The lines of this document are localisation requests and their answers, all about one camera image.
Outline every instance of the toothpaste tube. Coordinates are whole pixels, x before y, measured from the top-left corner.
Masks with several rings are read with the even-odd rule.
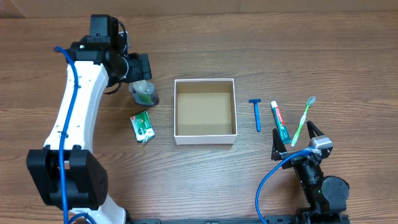
[[[282,118],[282,113],[280,113],[279,107],[276,104],[276,101],[271,102],[272,113],[274,114],[276,126],[278,127],[279,136],[284,144],[291,143],[289,133],[287,132],[287,128],[285,126],[285,121]]]

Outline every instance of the storage box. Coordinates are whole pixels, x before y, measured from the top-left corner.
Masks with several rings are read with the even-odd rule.
[[[174,138],[179,144],[233,144],[237,136],[233,78],[174,82]]]

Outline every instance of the toothbrush head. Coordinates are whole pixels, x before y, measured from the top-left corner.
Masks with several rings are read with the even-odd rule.
[[[317,98],[315,96],[311,96],[308,100],[307,100],[307,106],[312,106],[315,103],[315,100],[317,100]]]

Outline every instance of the toothbrush handle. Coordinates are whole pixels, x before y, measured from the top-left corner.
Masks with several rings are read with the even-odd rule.
[[[257,126],[257,132],[261,131],[261,124],[260,124],[260,114],[259,114],[259,107],[256,104],[254,104],[254,116],[256,117],[256,126]]]
[[[293,140],[292,140],[292,147],[294,145],[296,145],[297,140],[299,140],[300,131],[301,131],[301,128],[302,128],[302,126],[303,126],[303,124],[305,122],[305,118],[306,117],[307,117],[307,115],[305,115],[305,114],[303,114],[303,116],[301,117],[300,124],[298,126],[297,132],[294,135]]]

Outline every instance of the soap wrapper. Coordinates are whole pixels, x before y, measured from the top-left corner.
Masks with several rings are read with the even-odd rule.
[[[271,109],[272,109],[272,113],[274,114],[276,126],[278,127],[278,133],[279,133],[280,139],[282,140],[282,142],[284,144],[291,143],[292,140],[289,136],[289,133],[287,132],[285,121],[282,117],[282,113],[280,112],[276,101],[271,102]]]
[[[130,118],[136,139],[139,142],[145,143],[155,137],[155,131],[150,123],[148,113],[146,111],[139,113]]]

